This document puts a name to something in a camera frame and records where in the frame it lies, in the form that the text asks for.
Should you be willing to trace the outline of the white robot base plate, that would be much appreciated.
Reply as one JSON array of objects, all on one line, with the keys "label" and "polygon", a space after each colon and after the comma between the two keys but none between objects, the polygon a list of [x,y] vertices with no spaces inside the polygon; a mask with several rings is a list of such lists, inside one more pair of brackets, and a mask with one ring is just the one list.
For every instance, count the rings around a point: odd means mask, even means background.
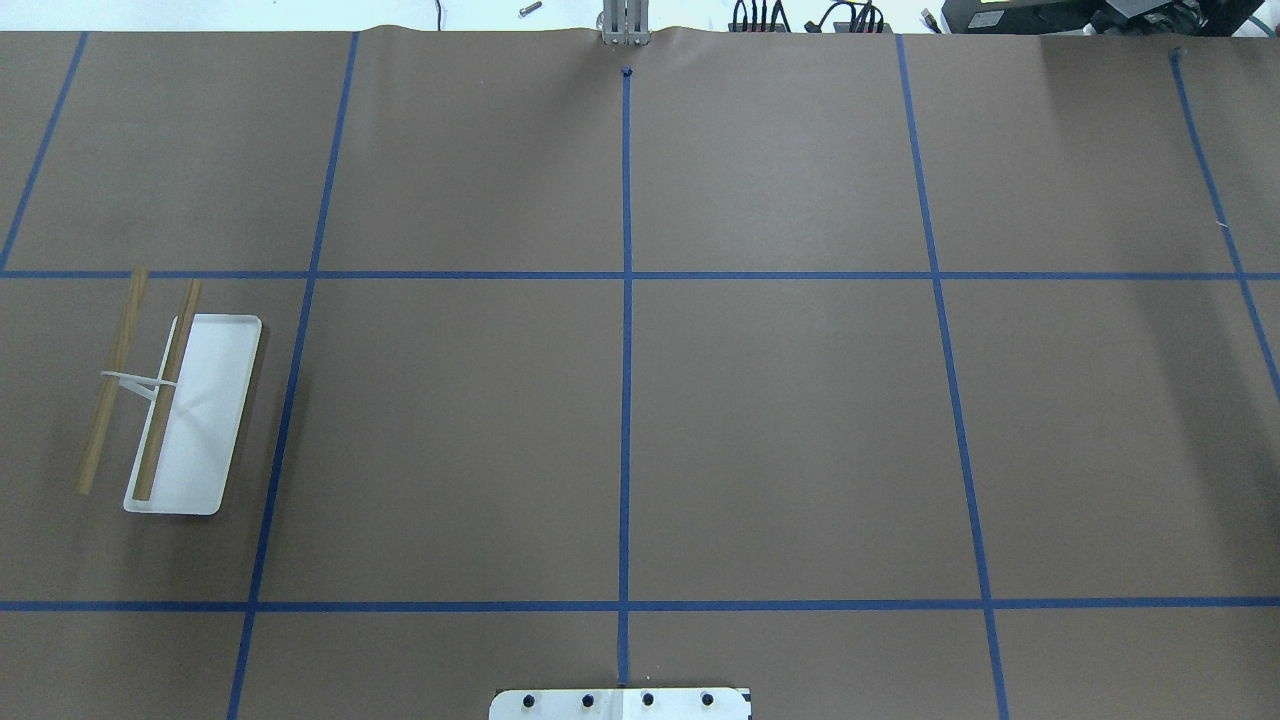
[{"label": "white robot base plate", "polygon": [[512,689],[492,700],[489,719],[751,719],[748,689],[658,687]]}]

